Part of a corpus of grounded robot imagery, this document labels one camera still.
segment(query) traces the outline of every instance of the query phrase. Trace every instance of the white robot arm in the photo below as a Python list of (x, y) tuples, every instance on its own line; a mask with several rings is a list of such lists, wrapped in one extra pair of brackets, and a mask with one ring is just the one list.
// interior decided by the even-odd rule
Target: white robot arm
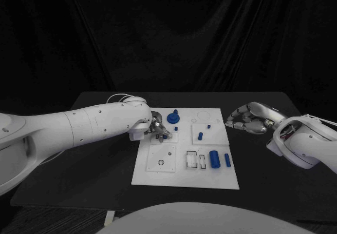
[[(245, 123), (233, 122), (237, 116)], [(275, 130), (266, 148), (296, 166), (309, 169), (321, 161), (337, 173), (337, 132), (319, 120), (309, 115), (288, 118), (275, 108), (250, 102), (236, 109), (224, 124), (252, 134)]]
[(0, 195), (53, 154), (125, 132), (129, 140), (152, 132), (171, 137), (141, 97), (47, 115), (0, 114)]

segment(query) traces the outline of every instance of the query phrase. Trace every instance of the black backdrop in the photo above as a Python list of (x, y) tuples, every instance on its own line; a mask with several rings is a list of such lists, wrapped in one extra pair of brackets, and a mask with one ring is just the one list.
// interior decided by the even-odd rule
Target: black backdrop
[(337, 120), (335, 6), (1, 1), (0, 111), (67, 110), (82, 91), (282, 91), (304, 114)]

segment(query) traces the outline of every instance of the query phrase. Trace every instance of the blue object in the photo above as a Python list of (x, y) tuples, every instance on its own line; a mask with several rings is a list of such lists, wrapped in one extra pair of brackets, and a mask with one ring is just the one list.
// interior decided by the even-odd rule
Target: blue object
[(210, 158), (210, 166), (211, 168), (219, 168), (220, 167), (220, 160), (219, 160), (219, 155), (217, 155), (217, 151), (211, 150), (209, 152), (209, 158)]
[(230, 160), (229, 160), (229, 155), (224, 154), (224, 160), (226, 160), (226, 167), (230, 167)]
[(201, 140), (201, 135), (203, 135), (203, 133), (199, 133), (199, 137), (197, 137), (199, 140)]

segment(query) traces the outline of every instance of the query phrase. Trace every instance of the white platform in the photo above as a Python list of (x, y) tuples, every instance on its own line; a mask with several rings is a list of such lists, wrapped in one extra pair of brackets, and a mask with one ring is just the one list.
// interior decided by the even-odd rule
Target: white platform
[[(131, 184), (239, 189), (220, 109), (175, 109), (180, 121), (170, 124), (167, 115), (173, 113), (174, 108), (151, 108), (151, 111), (161, 114), (163, 124), (173, 133), (173, 138), (160, 143), (155, 134), (144, 136)], [(201, 140), (197, 139), (199, 132), (203, 132)], [(211, 150), (219, 153), (222, 165), (216, 169), (210, 166)], [(229, 154), (232, 167), (226, 167), (224, 153)]]

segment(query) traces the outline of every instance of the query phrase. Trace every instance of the small blue part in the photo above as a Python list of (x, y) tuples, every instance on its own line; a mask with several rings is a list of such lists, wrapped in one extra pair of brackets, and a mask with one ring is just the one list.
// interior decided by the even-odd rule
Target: small blue part
[(174, 110), (174, 112), (167, 115), (167, 122), (177, 123), (178, 121), (180, 121), (180, 117), (177, 114), (177, 110)]
[(220, 167), (220, 160), (219, 160), (219, 155), (217, 155), (217, 151), (211, 150), (209, 152), (209, 158), (210, 158), (210, 166), (211, 168), (219, 168)]
[(229, 160), (229, 155), (224, 154), (224, 160), (226, 160), (226, 167), (230, 167), (230, 160)]
[(199, 137), (197, 137), (199, 140), (201, 140), (201, 135), (203, 135), (203, 133), (199, 133)]

